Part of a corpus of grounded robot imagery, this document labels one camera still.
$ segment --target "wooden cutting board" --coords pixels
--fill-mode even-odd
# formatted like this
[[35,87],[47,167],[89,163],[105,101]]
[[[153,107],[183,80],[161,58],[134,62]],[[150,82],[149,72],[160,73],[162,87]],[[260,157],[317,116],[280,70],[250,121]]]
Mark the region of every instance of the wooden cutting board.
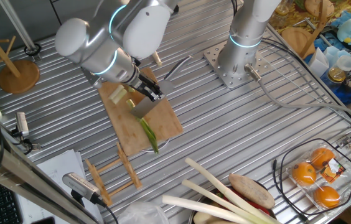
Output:
[[[157,82],[155,75],[150,68],[144,68],[141,72]],[[119,138],[121,147],[127,156],[131,156],[143,149],[151,146],[149,140],[136,118],[130,113],[130,107],[126,100],[132,99],[137,105],[144,95],[134,92],[127,93],[117,105],[115,105],[109,96],[118,87],[119,83],[104,82],[98,89],[106,112],[112,122],[116,135]],[[148,122],[151,129],[155,132],[157,142],[160,143],[171,137],[182,133],[182,126],[174,113],[169,101],[162,100],[154,109],[152,109],[144,119]]]

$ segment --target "metal work surface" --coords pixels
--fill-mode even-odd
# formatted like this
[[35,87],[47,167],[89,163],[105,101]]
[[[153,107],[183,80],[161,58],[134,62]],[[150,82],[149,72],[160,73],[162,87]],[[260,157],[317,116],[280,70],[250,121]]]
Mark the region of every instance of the metal work surface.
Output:
[[[200,195],[182,186],[183,179],[212,188],[184,162],[190,157],[225,184],[229,183],[227,177],[231,172],[259,181],[276,199],[273,210],[278,220],[301,223],[274,187],[271,160],[314,137],[334,142],[351,132],[350,124],[327,108],[290,110],[275,106],[253,80],[232,90],[226,88],[202,51],[227,39],[232,21],[230,1],[185,0],[179,6],[180,11],[171,17],[157,50],[163,66],[157,67],[152,58],[144,59],[141,66],[151,67],[161,81],[176,62],[193,56],[187,68],[172,77],[175,91],[168,97],[184,133],[171,139],[159,155],[141,152],[129,157],[143,187],[137,191],[130,186],[116,194],[112,198],[113,211],[119,215],[131,202],[150,201],[162,205],[171,224],[187,223],[191,211],[163,205],[161,195],[197,200]],[[271,31],[264,36],[277,39],[277,34]],[[23,94],[10,95],[0,89],[0,110],[4,115],[1,121],[12,129],[15,112],[26,113],[29,138],[43,147],[29,155],[36,163],[69,149],[80,151],[83,160],[89,159],[98,169],[115,160],[117,137],[97,90],[90,86],[80,68],[55,52],[54,38],[39,44],[42,46],[42,61],[38,63],[40,80]],[[289,55],[265,43],[260,44],[260,54],[304,91],[318,98],[317,91],[326,102],[333,101]],[[10,56],[12,60],[26,58],[22,50],[14,50]],[[299,104],[316,102],[273,69],[261,75],[271,94],[279,100]],[[84,167],[91,181],[85,163]],[[130,181],[121,164],[101,177],[109,192]],[[286,195],[301,208],[315,211],[316,207],[286,175],[284,179]],[[111,220],[104,209],[102,214],[104,220]],[[317,223],[327,220],[318,218]]]

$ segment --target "white paper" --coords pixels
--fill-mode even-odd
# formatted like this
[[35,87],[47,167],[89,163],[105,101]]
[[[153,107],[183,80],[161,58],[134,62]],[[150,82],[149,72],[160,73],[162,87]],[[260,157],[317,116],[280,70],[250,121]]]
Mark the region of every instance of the white paper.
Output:
[[[85,178],[84,168],[82,158],[79,152],[74,150],[69,150],[59,156],[55,156],[39,165],[37,165],[42,171],[44,171],[55,183],[57,183],[61,188],[70,194],[71,188],[66,186],[62,182],[62,177],[70,172],[75,172],[76,174]],[[22,216],[24,223],[32,223],[39,221],[44,218],[54,217],[55,224],[66,224],[67,222],[59,217],[54,216],[47,210],[39,207],[35,203],[29,201],[28,199],[17,195],[19,206],[22,211]],[[83,203],[85,208],[101,223],[103,224],[103,219],[100,214],[98,207],[85,198],[83,198]]]
[[330,167],[330,170],[335,174],[335,173],[337,173],[337,171],[339,171],[339,163],[338,162],[336,162],[336,160],[335,159],[331,159],[330,161],[329,161],[329,167]]

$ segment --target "wooden rack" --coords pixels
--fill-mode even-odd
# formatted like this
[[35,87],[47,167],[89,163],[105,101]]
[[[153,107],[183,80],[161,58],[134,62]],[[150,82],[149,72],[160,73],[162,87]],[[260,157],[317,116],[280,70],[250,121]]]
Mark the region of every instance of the wooden rack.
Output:
[[[116,142],[116,146],[118,147],[119,159],[105,165],[104,167],[102,167],[98,170],[95,168],[94,165],[92,165],[90,163],[90,161],[88,161],[88,159],[86,159],[88,170],[90,171],[91,176],[93,177],[95,185],[100,189],[103,201],[107,204],[107,206],[110,206],[113,204],[111,197],[114,196],[115,194],[117,194],[118,192],[120,192],[121,190],[125,189],[126,187],[134,184],[134,186],[136,186],[136,188],[139,189],[143,186],[141,181],[139,181],[137,173],[134,171],[134,168],[130,164],[130,161],[128,161],[126,154],[124,153],[124,151],[122,150],[122,148],[120,147],[120,144],[118,142]],[[120,161],[123,163],[124,168],[126,168],[128,175],[130,175],[131,181],[129,181],[127,184],[124,184],[123,186],[117,188],[116,190],[108,193],[108,191],[105,188],[104,183],[102,182],[102,179],[100,177],[100,173],[104,172],[105,170],[109,169],[110,167],[114,166],[115,164],[117,164]]]
[[23,93],[31,89],[39,80],[40,71],[38,66],[29,60],[17,60],[12,62],[8,55],[14,44],[15,36],[2,39],[0,43],[9,42],[7,51],[0,47],[0,62],[6,66],[0,72],[0,87],[8,93]]

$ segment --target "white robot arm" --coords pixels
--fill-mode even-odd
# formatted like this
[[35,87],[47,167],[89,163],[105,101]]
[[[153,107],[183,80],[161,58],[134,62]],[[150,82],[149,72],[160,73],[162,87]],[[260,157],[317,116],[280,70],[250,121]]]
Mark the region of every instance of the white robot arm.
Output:
[[[64,23],[55,47],[60,55],[95,76],[127,84],[151,101],[161,100],[165,94],[159,85],[140,73],[131,57],[145,58],[155,52],[178,2],[104,0],[90,22],[70,19]],[[218,55],[218,73],[240,79],[246,76],[245,65],[254,66],[258,44],[279,2],[245,0],[232,21],[228,43]]]
[[145,58],[155,52],[177,2],[103,1],[90,22],[70,19],[64,23],[55,37],[55,48],[106,81],[125,83],[151,101],[162,99],[159,86],[139,72],[131,56]]

